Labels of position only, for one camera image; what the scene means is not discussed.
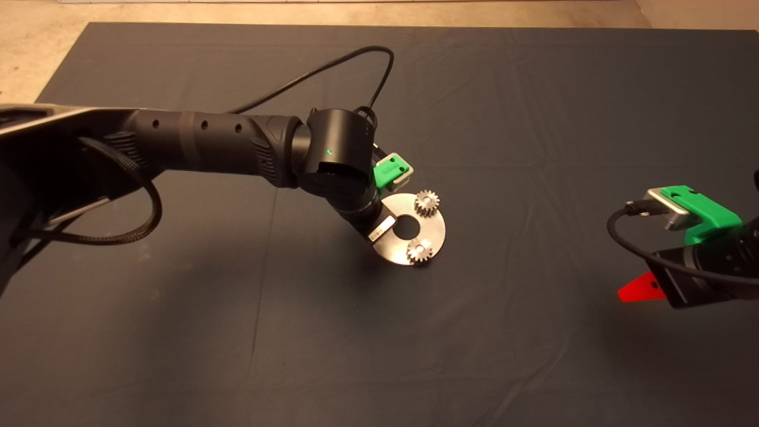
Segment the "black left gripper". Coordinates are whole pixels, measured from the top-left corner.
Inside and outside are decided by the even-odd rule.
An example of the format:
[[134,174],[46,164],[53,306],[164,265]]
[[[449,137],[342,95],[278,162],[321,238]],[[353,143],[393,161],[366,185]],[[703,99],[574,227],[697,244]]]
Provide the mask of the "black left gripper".
[[365,210],[353,217],[355,229],[369,244],[374,245],[383,235],[393,229],[397,216],[383,202],[372,202]]

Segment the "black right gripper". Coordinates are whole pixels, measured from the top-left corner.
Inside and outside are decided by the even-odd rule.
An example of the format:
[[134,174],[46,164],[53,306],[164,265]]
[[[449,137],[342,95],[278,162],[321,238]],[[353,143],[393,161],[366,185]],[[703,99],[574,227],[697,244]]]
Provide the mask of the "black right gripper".
[[[738,268],[738,249],[730,246],[694,245],[659,250],[653,254],[659,259],[713,273],[732,275]],[[676,309],[736,300],[728,285],[654,265],[651,265],[651,271],[621,287],[617,295],[623,303],[667,298]]]

